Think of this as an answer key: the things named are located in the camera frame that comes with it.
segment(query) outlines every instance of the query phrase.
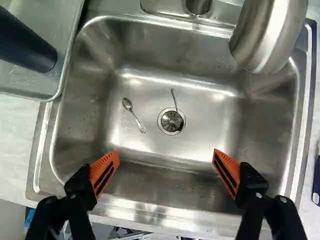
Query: silver spoon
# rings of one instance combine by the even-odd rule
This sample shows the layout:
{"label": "silver spoon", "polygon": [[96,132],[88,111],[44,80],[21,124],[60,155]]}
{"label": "silver spoon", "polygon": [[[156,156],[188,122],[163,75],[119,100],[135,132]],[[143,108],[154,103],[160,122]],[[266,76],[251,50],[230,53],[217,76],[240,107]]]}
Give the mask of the silver spoon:
{"label": "silver spoon", "polygon": [[124,108],[129,111],[130,113],[132,113],[132,115],[134,116],[135,118],[135,121],[136,123],[138,124],[139,128],[140,128],[140,131],[142,134],[145,134],[147,132],[147,130],[145,129],[145,127],[142,125],[142,123],[138,120],[137,116],[134,114],[134,111],[133,111],[133,108],[134,106],[132,105],[131,101],[126,98],[126,97],[123,97],[122,98],[122,105],[124,106]]}

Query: countertop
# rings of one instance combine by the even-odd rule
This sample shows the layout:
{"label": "countertop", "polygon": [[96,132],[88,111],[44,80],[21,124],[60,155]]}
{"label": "countertop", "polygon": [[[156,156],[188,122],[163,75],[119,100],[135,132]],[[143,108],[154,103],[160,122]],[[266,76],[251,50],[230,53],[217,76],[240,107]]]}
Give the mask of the countertop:
{"label": "countertop", "polygon": [[[320,23],[320,1],[309,0],[307,17]],[[317,48],[320,48],[320,34]],[[320,53],[317,54],[317,70],[320,69]],[[0,199],[35,208],[37,203],[26,199],[31,146],[40,103],[34,100],[0,95]],[[311,200],[314,165],[320,138],[320,76],[316,76],[313,122],[309,154],[299,214],[308,239],[320,236],[320,207]],[[115,225],[110,219],[108,224]]]}

